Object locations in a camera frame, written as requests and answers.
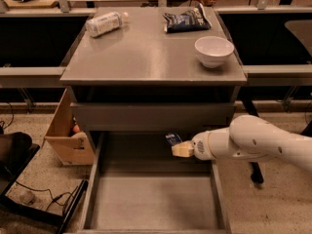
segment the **black snack bag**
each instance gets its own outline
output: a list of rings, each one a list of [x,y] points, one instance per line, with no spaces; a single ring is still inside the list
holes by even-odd
[[[205,16],[202,4],[198,4],[181,15],[165,13],[164,18],[167,21],[165,26],[167,33],[208,30],[212,28],[211,23]]]

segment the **white bottle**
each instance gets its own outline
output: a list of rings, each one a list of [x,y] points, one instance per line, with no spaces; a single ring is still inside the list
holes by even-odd
[[[128,13],[119,14],[117,12],[107,13],[86,22],[86,28],[90,36],[97,37],[115,28],[121,27],[128,20]]]

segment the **white bowl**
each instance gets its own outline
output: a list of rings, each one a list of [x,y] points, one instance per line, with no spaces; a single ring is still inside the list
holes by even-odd
[[[205,36],[195,42],[196,58],[206,67],[224,64],[234,51],[234,45],[225,38]]]

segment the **concrete floor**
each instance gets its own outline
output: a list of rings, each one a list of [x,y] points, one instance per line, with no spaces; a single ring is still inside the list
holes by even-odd
[[[311,120],[311,113],[304,112],[307,103],[293,107],[292,112],[281,110],[281,105],[275,103],[271,109],[265,104],[257,104],[261,118],[278,127],[301,133],[306,121]],[[31,135],[33,142],[41,145],[33,160],[29,163],[18,181],[32,188],[50,188],[53,195],[72,191],[81,179],[88,179],[90,166],[64,166],[48,142],[43,143],[45,132],[52,120],[54,108],[37,109],[32,113],[25,110],[15,110],[14,122],[5,133],[25,132]],[[246,114],[238,104],[235,117]],[[11,120],[11,112],[0,109],[0,120],[7,124]],[[312,233],[312,175],[297,167],[273,159],[260,163],[264,176],[261,187],[254,186],[250,180],[252,169],[249,163],[230,160],[219,160],[218,167],[223,189],[224,202],[232,233]],[[19,201],[24,188],[14,185],[8,196]],[[42,209],[46,209],[51,198],[48,192],[34,192],[40,200]],[[79,229],[83,199],[70,220],[66,232],[76,233]],[[60,214],[61,207],[52,204],[50,212]],[[48,234],[55,228],[45,223],[30,220],[14,214],[0,211],[0,227],[10,234]]]

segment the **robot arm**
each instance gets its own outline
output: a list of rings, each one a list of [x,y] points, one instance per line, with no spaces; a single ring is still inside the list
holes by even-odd
[[[312,138],[281,130],[252,115],[242,115],[228,128],[206,131],[172,147],[180,157],[201,160],[231,158],[249,162],[273,157],[312,173]]]

